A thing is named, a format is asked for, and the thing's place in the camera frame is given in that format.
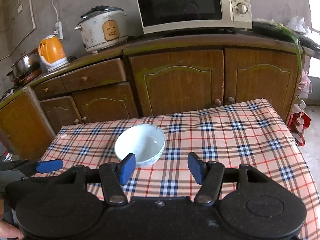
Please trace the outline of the person's left hand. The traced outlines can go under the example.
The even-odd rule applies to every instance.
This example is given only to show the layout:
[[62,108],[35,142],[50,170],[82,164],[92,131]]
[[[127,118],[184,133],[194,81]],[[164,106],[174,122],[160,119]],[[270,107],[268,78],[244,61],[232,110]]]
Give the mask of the person's left hand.
[[24,235],[18,228],[2,220],[0,221],[0,236],[1,238],[24,239]]

